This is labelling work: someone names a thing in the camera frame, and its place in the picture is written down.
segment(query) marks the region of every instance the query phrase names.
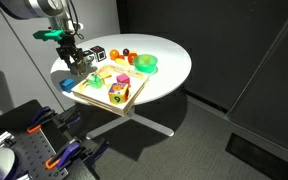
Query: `wooden tray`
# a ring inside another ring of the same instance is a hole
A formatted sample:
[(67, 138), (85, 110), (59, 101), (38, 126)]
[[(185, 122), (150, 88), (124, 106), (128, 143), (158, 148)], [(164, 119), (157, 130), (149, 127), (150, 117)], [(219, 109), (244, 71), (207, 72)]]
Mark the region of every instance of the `wooden tray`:
[(114, 65), (105, 65), (92, 74), (98, 74), (105, 71), (109, 72), (112, 75), (113, 79), (116, 79), (116, 76), (122, 73), (125, 73), (130, 77), (130, 95), (125, 103), (118, 105), (111, 103), (108, 96), (109, 89), (106, 87), (106, 85), (103, 85), (99, 89), (95, 89), (88, 85), (87, 79), (84, 79), (79, 84), (77, 84), (72, 89), (72, 92), (76, 97), (84, 99), (92, 105), (116, 113), (120, 116), (125, 116), (134, 104), (136, 97), (139, 95), (139, 93), (143, 90), (145, 84), (148, 82), (149, 76), (145, 73), (125, 69), (123, 67)]

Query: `pink toy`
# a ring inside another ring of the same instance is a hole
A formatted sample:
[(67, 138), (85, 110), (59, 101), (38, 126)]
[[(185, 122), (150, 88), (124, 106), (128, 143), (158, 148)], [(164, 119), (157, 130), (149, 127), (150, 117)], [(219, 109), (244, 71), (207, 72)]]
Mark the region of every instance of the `pink toy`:
[(125, 73), (116, 76), (116, 80), (118, 83), (125, 83), (131, 86), (130, 77), (128, 77), (128, 75), (126, 75)]

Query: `dark background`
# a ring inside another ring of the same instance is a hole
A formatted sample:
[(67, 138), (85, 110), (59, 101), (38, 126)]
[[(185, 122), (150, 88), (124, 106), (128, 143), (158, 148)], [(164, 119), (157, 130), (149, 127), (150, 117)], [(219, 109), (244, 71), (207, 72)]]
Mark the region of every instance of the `dark background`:
[(185, 89), (288, 148), (288, 0), (117, 0), (121, 33), (151, 34), (192, 59)]

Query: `blue toy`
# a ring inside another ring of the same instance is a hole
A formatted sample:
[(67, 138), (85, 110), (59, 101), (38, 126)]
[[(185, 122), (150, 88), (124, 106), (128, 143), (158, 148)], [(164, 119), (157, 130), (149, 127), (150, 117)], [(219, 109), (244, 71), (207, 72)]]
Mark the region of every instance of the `blue toy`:
[(72, 92), (72, 88), (76, 86), (76, 83), (73, 79), (66, 78), (60, 82), (60, 86), (63, 89), (63, 91), (70, 93)]

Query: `table leg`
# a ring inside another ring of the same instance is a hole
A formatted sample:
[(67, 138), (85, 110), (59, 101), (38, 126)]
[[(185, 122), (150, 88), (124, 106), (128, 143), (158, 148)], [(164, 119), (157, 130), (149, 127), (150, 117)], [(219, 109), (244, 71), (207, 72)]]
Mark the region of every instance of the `table leg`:
[(101, 135), (101, 134), (113, 129), (116, 126), (121, 125), (128, 120), (130, 120), (130, 118), (128, 116), (119, 117), (119, 118), (99, 127), (99, 128), (94, 129), (93, 131), (88, 132), (86, 134), (86, 139), (93, 139), (96, 136)]
[(133, 114), (132, 115), (132, 120), (140, 123), (140, 124), (143, 124), (151, 129), (154, 129), (162, 134), (165, 134), (167, 136), (173, 136), (174, 135), (174, 131), (168, 127), (165, 127), (161, 124), (158, 124), (150, 119), (147, 119), (143, 116), (140, 116), (138, 114)]
[(135, 113), (135, 106), (133, 106), (130, 109), (130, 111), (127, 113), (126, 116), (119, 117), (119, 118), (97, 128), (97, 129), (93, 130), (93, 131), (90, 131), (89, 133), (87, 133), (86, 138), (87, 139), (95, 138), (96, 136), (101, 135), (101, 134), (107, 132), (108, 130), (113, 129), (116, 126), (121, 125), (124, 122), (129, 121), (131, 119), (140, 123), (140, 124), (143, 124), (143, 125), (151, 128), (151, 129), (154, 129), (154, 130), (156, 130), (162, 134), (165, 134), (167, 136), (173, 136), (174, 135), (174, 131), (172, 129), (165, 127), (165, 126), (158, 124), (158, 123), (156, 123), (150, 119), (147, 119), (143, 116), (136, 114)]

